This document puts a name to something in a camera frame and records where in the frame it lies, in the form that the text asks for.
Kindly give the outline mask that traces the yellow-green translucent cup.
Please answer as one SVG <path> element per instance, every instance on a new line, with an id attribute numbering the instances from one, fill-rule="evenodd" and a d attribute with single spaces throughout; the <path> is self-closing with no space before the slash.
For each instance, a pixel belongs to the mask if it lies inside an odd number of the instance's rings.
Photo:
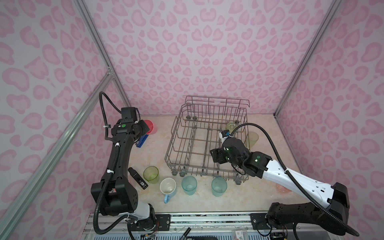
<path id="1" fill-rule="evenodd" d="M 237 127 L 238 127 L 238 123 L 236 123 L 236 122 L 228 122 L 226 124 L 226 129 L 228 131 L 230 131 L 230 133 L 232 133 L 234 131 L 234 129 L 236 129 Z"/>

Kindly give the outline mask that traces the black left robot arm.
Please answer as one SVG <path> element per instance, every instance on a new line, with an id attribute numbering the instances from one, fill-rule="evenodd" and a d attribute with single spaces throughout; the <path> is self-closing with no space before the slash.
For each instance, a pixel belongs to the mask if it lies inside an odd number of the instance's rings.
<path id="1" fill-rule="evenodd" d="M 114 126 L 104 126 L 105 139 L 112 142 L 112 150 L 101 180 L 91 187 L 96 202 L 93 227 L 99 235 L 108 233 L 125 219 L 136 221 L 146 230 L 152 230 L 156 225 L 153 206 L 139 201 L 138 192 L 128 179 L 132 147 L 149 127 L 138 119 L 137 108 L 122 108 L 121 115 Z"/>

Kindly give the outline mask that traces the pink plastic cup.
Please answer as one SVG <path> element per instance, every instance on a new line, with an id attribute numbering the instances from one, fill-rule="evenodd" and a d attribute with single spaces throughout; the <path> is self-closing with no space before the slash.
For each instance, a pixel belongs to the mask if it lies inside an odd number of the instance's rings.
<path id="1" fill-rule="evenodd" d="M 157 133 L 158 127 L 155 125 L 154 122 L 152 122 L 151 120 L 144 120 L 144 122 L 149 127 L 149 131 L 147 132 L 147 135 L 153 135 Z"/>

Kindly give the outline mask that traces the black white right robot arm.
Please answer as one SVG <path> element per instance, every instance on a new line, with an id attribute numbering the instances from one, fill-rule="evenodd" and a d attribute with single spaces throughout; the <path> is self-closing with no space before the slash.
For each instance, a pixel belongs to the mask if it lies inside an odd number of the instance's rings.
<path id="1" fill-rule="evenodd" d="M 250 177 L 265 179 L 308 199 L 305 204 L 272 203 L 266 215 L 270 226 L 314 224 L 339 236 L 353 234 L 348 218 L 350 201 L 348 189 L 341 183 L 330 185 L 311 179 L 289 168 L 262 152 L 250 152 L 241 140 L 227 137 L 221 147 L 210 154 L 215 163 L 240 168 Z"/>

